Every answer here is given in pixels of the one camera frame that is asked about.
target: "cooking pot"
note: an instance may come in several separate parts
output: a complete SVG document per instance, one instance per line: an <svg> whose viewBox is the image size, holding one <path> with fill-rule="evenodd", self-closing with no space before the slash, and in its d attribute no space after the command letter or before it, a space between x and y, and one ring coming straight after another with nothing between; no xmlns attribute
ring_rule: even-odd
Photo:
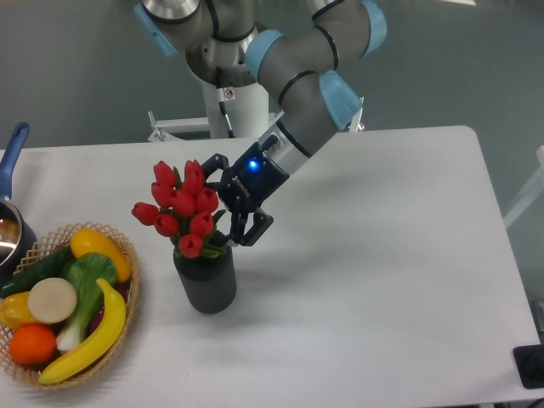
<svg viewBox="0 0 544 408"><path fill-rule="evenodd" d="M19 123L0 161L0 287L13 276L26 251L36 242L34 231L11 200L11 179L15 163L30 131L28 123Z"/></svg>

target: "white table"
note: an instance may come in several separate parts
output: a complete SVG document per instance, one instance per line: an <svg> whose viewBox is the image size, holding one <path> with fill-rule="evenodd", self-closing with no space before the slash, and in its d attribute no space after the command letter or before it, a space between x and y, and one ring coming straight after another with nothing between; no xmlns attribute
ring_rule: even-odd
<svg viewBox="0 0 544 408"><path fill-rule="evenodd" d="M13 203L38 235L111 224L139 252L138 317L77 388L0 376L2 406L406 408L529 400L512 349L538 343L474 132L344 133L267 200L275 223L235 249L238 293L193 310L167 238L130 211L152 166L250 139L26 149Z"/></svg>

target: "cucumber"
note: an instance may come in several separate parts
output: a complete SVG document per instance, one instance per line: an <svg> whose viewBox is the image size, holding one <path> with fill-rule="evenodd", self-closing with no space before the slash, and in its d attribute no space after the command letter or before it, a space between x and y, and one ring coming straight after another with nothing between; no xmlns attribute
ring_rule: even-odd
<svg viewBox="0 0 544 408"><path fill-rule="evenodd" d="M0 290L0 299L5 299L15 293L28 292L39 281L47 278L58 278L62 272L63 266L70 260L75 259L71 253L70 245L50 253L25 270L14 274L8 283Z"/></svg>

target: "wicker basket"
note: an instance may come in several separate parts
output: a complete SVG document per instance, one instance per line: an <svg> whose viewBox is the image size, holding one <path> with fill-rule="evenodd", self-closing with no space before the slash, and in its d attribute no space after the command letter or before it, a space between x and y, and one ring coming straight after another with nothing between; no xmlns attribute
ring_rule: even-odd
<svg viewBox="0 0 544 408"><path fill-rule="evenodd" d="M59 228L57 232L50 232L48 236L43 237L39 242L36 242L34 244L34 247L26 253L26 257L21 260L20 265L17 267L15 273L20 272L28 265L35 263L38 259L45 257L49 253L55 252L60 248L68 245L71 236L81 228L90 228L91 230L97 230L109 236L127 256L128 262L130 263L133 272L133 276L130 280L130 288L128 290L127 321L125 322L125 326L122 329L121 335L113 344L113 346L111 346L108 352L104 354L102 358L98 360L94 365L92 365L91 368L83 371L82 373L74 377L68 378L63 382L58 382L52 385L42 385L37 381L41 374L38 369L17 365L11 360L8 349L9 341L13 336L13 330L0 325L0 366L2 366L5 371L13 377L15 381L19 381L33 388L47 390L67 388L72 385L82 383L88 378L92 377L102 367L104 367L116 354L125 336L127 335L128 327L130 326L130 323L133 319L134 309L136 303L138 302L139 295L138 257L136 255L136 252L134 251L133 245L128 241L125 235L123 235L116 229L111 228L109 225L100 225L93 223L76 224L68 225L64 228Z"/></svg>

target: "black vase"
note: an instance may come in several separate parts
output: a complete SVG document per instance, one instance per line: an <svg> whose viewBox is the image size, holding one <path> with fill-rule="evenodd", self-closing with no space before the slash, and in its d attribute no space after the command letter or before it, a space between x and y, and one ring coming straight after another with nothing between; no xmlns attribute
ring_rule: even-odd
<svg viewBox="0 0 544 408"><path fill-rule="evenodd" d="M179 278L190 304L199 312L213 315L229 307L236 295L235 264L232 248L218 258L197 260L173 254Z"/></svg>

